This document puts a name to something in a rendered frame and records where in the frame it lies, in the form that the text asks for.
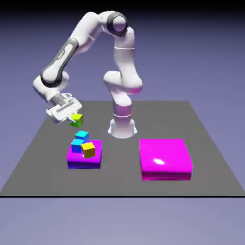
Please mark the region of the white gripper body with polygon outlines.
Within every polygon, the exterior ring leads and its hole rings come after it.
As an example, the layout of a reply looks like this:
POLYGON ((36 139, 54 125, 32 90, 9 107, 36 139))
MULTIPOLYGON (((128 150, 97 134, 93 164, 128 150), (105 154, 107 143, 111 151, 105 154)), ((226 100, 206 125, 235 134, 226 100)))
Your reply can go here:
POLYGON ((77 113, 81 108, 82 105, 77 99, 70 98, 65 99, 65 104, 62 106, 58 104, 50 109, 47 109, 46 114, 54 123, 59 124, 66 120, 71 121, 71 115, 77 113))

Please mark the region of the small green cube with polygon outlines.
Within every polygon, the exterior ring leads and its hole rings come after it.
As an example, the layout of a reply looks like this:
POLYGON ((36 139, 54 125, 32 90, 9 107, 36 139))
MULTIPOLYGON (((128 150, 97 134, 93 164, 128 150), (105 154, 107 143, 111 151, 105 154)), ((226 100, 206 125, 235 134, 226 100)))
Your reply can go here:
POLYGON ((70 126, 79 128, 83 125, 83 114, 72 114, 71 119, 73 122, 70 123, 70 126))

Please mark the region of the small cyan cube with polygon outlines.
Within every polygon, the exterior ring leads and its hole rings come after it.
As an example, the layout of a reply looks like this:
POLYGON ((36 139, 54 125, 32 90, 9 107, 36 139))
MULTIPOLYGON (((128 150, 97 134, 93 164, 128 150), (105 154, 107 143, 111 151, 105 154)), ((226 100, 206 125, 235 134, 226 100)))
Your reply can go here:
POLYGON ((89 133, 86 131, 78 131, 75 134, 75 138, 79 140, 83 140, 83 143, 87 143, 89 141, 89 133))
POLYGON ((73 153, 79 153, 81 154, 82 152, 82 144, 83 144, 84 140, 83 139, 74 139, 71 143, 71 150, 73 153))

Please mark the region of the small yellow cube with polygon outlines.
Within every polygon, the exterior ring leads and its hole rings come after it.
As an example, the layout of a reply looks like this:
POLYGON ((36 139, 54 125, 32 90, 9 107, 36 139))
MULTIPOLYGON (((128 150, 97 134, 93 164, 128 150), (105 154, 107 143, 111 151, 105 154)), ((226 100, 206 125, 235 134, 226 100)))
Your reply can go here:
POLYGON ((83 143, 81 145, 81 150, 84 158, 91 158, 95 156, 95 146, 93 142, 83 143))

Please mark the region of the large purple box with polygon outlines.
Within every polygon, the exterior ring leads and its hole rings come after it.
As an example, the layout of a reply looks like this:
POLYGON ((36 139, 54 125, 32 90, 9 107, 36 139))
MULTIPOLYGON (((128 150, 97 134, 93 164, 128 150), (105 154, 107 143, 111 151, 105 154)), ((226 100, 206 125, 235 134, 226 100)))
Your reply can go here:
POLYGON ((67 167, 69 169, 100 169, 102 159, 102 140, 91 140, 95 146, 95 156, 85 158, 81 153, 73 153, 72 146, 67 153, 67 167))

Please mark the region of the large magenta box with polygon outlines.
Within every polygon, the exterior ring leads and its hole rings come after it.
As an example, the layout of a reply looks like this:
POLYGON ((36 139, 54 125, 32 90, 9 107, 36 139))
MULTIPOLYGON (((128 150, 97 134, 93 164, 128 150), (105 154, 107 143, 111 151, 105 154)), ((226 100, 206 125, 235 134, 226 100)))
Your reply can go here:
POLYGON ((142 180, 191 180, 193 162, 183 139, 140 139, 142 180))

